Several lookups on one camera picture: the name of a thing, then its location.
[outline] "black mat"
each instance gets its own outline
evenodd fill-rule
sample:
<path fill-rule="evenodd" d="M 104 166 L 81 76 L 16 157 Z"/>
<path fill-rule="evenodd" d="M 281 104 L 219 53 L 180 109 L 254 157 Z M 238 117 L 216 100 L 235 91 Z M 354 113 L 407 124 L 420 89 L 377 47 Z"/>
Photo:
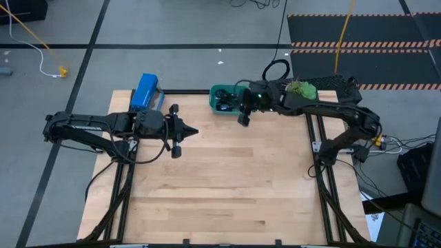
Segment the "black mat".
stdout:
<path fill-rule="evenodd" d="M 293 50 L 292 74 L 334 75 L 335 59 L 335 50 Z M 427 50 L 342 50 L 338 65 L 338 74 L 356 77 L 363 89 L 428 90 L 441 83 Z"/>
<path fill-rule="evenodd" d="M 288 15 L 291 42 L 338 41 L 346 15 Z M 353 15 L 344 41 L 424 41 L 411 15 Z"/>
<path fill-rule="evenodd" d="M 413 18 L 425 40 L 441 39 L 441 13 L 415 13 Z"/>

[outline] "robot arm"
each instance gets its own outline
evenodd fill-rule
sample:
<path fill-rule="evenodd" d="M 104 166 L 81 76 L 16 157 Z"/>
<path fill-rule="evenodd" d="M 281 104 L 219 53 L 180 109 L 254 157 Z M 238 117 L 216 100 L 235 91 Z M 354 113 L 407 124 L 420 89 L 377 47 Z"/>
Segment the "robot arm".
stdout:
<path fill-rule="evenodd" d="M 172 158 L 178 158 L 181 156 L 179 143 L 184 138 L 197 134 L 198 130 L 184 124 L 182 119 L 178 118 L 177 112 L 177 104 L 173 104 L 170 113 L 165 116 L 155 110 L 111 113 L 107 116 L 57 112 L 55 115 L 46 116 L 47 123 L 43 135 L 45 141 L 52 143 L 73 140 L 89 145 L 92 149 L 103 150 L 120 163 L 127 162 L 120 154 L 127 154 L 130 144 L 124 140 L 109 141 L 88 131 L 104 131 L 119 138 L 161 139 L 165 142 L 167 150 L 172 151 Z M 167 139 L 172 140 L 172 148 Z"/>
<path fill-rule="evenodd" d="M 333 140 L 322 141 L 320 151 L 315 158 L 324 165 L 336 162 L 338 151 L 353 145 L 358 139 L 369 140 L 381 133 L 380 117 L 365 107 L 350 104 L 340 104 L 326 101 L 309 100 L 299 94 L 280 92 L 271 83 L 253 83 L 249 89 L 244 89 L 238 95 L 242 114 L 238 122 L 247 127 L 249 115 L 255 111 L 272 111 L 285 116 L 301 114 L 316 114 L 340 118 L 349 129 Z M 361 147 L 360 160 L 364 162 L 369 150 Z"/>

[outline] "blue box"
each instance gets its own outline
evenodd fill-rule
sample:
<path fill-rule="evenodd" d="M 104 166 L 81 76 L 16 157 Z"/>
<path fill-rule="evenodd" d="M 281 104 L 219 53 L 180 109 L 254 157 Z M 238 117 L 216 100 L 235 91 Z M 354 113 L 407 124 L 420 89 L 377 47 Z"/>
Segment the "blue box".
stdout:
<path fill-rule="evenodd" d="M 144 73 L 133 95 L 130 107 L 134 111 L 148 109 L 156 93 L 157 86 L 158 77 L 154 74 Z"/>

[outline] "green bowl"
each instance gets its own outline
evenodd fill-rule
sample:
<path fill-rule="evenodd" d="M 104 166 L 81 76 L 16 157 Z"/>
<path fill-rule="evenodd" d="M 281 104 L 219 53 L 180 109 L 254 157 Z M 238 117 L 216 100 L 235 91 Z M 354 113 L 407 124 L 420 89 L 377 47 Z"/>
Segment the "green bowl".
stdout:
<path fill-rule="evenodd" d="M 237 85 L 236 93 L 238 94 L 242 89 L 247 88 L 247 86 Z M 224 89 L 227 93 L 232 94 L 234 90 L 234 85 L 215 85 L 209 90 L 209 106 L 212 108 L 213 113 L 221 115 L 239 115 L 239 109 L 233 109 L 233 111 L 218 111 L 216 109 L 216 104 L 218 102 L 215 92 L 217 90 Z"/>

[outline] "wooden table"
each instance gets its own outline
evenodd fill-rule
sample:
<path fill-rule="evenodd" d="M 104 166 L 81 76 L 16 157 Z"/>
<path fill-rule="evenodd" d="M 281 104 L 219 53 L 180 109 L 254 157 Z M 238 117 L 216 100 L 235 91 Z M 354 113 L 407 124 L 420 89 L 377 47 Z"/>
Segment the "wooden table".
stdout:
<path fill-rule="evenodd" d="M 336 101 L 335 92 L 319 96 Z M 129 102 L 130 91 L 115 91 L 109 112 L 127 111 Z M 212 114 L 208 95 L 167 95 L 163 111 L 172 103 L 179 104 L 179 117 L 199 134 L 181 143 L 179 159 L 164 153 L 154 163 L 136 166 L 124 242 L 181 244 L 189 238 L 192 244 L 270 245 L 275 239 L 284 245 L 326 244 L 316 180 L 307 175 L 313 161 L 304 116 L 255 113 L 245 128 L 235 116 Z M 328 138 L 344 131 L 339 119 L 324 118 L 324 123 Z M 152 158 L 161 145 L 142 141 L 137 160 Z M 351 163 L 349 155 L 338 158 Z M 109 160 L 98 155 L 94 174 Z M 115 172 L 116 166 L 91 186 L 79 238 L 108 209 Z M 356 175 L 339 162 L 334 174 L 342 210 L 369 239 Z"/>

